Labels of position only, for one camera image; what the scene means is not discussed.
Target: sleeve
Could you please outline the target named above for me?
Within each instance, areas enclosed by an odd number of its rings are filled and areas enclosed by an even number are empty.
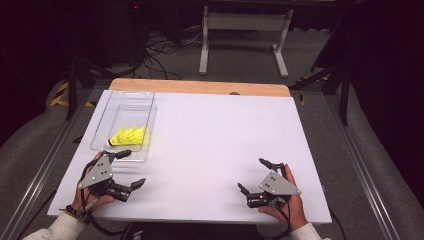
[[[308,223],[301,228],[298,228],[291,232],[290,234],[293,240],[323,240],[317,230],[314,228],[312,223]]]
[[[24,240],[75,240],[84,228],[84,223],[62,213],[48,229],[40,229]]]

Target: yellow shuttlecock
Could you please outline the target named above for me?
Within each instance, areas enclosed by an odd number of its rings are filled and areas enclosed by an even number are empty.
[[[130,129],[123,127],[107,141],[107,144],[111,147],[122,145],[141,145],[143,143],[145,130],[146,127],[138,129],[136,127],[132,127]]]

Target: plastic box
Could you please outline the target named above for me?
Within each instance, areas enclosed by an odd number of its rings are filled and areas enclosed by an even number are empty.
[[[156,109],[154,92],[113,91],[97,127],[91,149],[108,152],[129,149],[132,151],[130,156],[116,161],[145,162],[153,133]],[[141,142],[121,141],[118,145],[111,146],[109,140],[116,136],[118,131],[131,128],[132,130],[144,128]]]

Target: white tabletop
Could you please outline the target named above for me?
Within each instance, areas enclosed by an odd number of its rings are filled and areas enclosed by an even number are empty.
[[[71,203],[112,91],[104,91],[84,137],[53,199],[48,215]],[[259,158],[288,163],[313,223],[331,217],[291,97],[156,93],[157,112],[145,163],[114,162],[114,180],[129,186],[146,178],[127,202],[96,211],[97,217],[130,221],[269,223],[250,209],[237,183],[262,192],[269,170]]]

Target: yellow and black tape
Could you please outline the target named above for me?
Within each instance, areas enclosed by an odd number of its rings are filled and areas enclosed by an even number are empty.
[[[68,81],[67,80],[63,81],[62,85],[60,85],[59,87],[59,90],[57,90],[57,93],[54,96],[52,102],[50,103],[50,106],[65,106],[65,107],[69,106],[68,101],[61,100],[68,86],[69,86]],[[97,105],[97,102],[89,101],[85,103],[86,107],[95,107],[96,105]]]

